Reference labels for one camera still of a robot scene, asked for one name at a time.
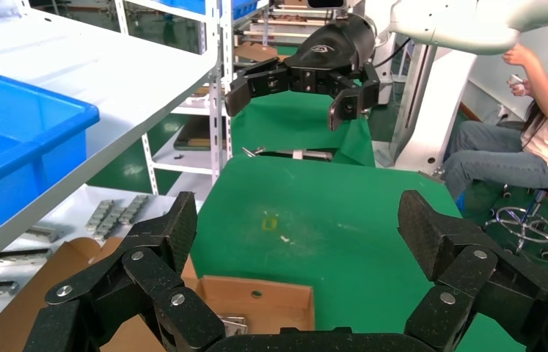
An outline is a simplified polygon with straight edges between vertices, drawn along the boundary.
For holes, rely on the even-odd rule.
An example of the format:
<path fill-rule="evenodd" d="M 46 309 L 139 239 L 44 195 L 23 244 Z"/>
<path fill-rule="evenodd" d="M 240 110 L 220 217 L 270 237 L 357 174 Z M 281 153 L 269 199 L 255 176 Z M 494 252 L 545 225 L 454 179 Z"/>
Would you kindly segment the operator left hand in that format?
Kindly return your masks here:
<path fill-rule="evenodd" d="M 526 67 L 538 61 L 537 56 L 527 47 L 516 44 L 502 55 L 503 61 L 508 65 Z"/>

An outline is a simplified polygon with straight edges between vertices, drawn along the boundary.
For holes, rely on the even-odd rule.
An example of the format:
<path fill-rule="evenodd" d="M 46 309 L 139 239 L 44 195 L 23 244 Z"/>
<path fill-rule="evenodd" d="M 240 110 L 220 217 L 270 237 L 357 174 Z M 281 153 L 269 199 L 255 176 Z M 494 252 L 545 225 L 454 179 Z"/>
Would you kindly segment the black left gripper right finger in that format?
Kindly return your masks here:
<path fill-rule="evenodd" d="M 548 269 L 508 253 L 470 221 L 402 193 L 398 231 L 428 281 L 404 332 L 434 351 L 454 351 L 477 315 L 528 351 L 548 351 Z"/>

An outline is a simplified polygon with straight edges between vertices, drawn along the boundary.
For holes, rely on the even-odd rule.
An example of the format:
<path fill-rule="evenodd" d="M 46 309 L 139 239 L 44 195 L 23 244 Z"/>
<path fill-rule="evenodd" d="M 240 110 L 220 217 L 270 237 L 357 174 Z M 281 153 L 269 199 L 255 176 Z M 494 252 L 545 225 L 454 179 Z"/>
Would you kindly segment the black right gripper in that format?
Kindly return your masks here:
<path fill-rule="evenodd" d="M 285 64 L 274 57 L 239 70 L 225 94 L 227 115 L 236 116 L 253 98 L 288 90 L 330 95 L 328 128 L 336 131 L 378 105 L 380 80 L 369 62 L 375 44 L 371 19 L 336 18 L 313 32 Z"/>

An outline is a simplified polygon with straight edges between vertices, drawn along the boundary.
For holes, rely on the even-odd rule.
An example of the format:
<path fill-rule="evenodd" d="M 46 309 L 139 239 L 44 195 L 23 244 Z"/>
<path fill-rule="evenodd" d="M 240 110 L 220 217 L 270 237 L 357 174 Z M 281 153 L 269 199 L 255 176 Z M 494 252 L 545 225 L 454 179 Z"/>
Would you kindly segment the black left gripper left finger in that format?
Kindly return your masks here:
<path fill-rule="evenodd" d="M 99 351 L 135 316 L 165 351 L 206 351 L 225 338 L 213 310 L 181 278 L 197 234 L 194 194 L 135 224 L 109 256 L 56 284 L 25 351 Z"/>

